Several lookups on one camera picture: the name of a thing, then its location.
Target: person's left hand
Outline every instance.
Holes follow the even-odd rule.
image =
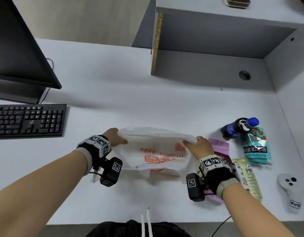
[[[118,136],[118,129],[117,128],[110,128],[102,135],[106,136],[110,141],[111,146],[116,146],[119,144],[127,144],[128,141]]]

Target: soda bottle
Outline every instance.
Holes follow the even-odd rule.
[[[239,118],[231,124],[221,128],[221,133],[225,139],[234,139],[240,135],[250,133],[259,124],[259,120],[252,118]]]

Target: forearm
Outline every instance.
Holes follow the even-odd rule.
[[[222,198],[243,237],[294,236],[240,184],[232,184],[227,187]]]
[[[0,236],[35,236],[70,195],[86,169],[85,156],[73,151],[1,190]]]

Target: green snack package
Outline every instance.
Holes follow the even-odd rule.
[[[251,164],[267,165],[272,162],[271,152],[264,129],[254,127],[249,134],[241,136],[245,157]]]

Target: game controller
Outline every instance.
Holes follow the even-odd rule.
[[[303,190],[297,179],[291,174],[280,174],[277,182],[287,191],[289,211],[297,214],[301,207]]]

